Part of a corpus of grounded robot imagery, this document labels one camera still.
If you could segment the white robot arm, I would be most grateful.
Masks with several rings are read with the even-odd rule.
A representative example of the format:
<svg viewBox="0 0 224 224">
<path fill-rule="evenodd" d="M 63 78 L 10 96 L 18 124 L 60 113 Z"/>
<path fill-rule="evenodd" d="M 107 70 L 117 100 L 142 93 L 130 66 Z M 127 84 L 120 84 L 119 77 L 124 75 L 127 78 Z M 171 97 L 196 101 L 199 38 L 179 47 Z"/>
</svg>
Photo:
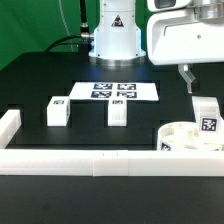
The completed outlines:
<svg viewBox="0 0 224 224">
<path fill-rule="evenodd" d="M 100 0 L 90 59 L 116 66 L 147 57 L 155 65 L 177 65 L 192 91 L 192 64 L 224 61 L 224 0 L 147 0 L 147 6 L 152 16 L 143 50 L 136 0 Z"/>
</svg>

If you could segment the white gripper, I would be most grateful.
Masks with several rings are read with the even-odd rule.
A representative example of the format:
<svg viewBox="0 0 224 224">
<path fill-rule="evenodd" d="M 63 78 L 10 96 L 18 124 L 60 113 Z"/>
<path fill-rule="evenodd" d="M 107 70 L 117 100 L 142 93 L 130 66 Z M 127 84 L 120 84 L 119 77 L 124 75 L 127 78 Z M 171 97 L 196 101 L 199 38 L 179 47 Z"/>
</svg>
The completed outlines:
<svg viewBox="0 0 224 224">
<path fill-rule="evenodd" d="M 224 18 L 199 21 L 191 8 L 156 13 L 147 24 L 147 51 L 154 65 L 179 64 L 192 93 L 196 78 L 189 64 L 224 61 Z"/>
</svg>

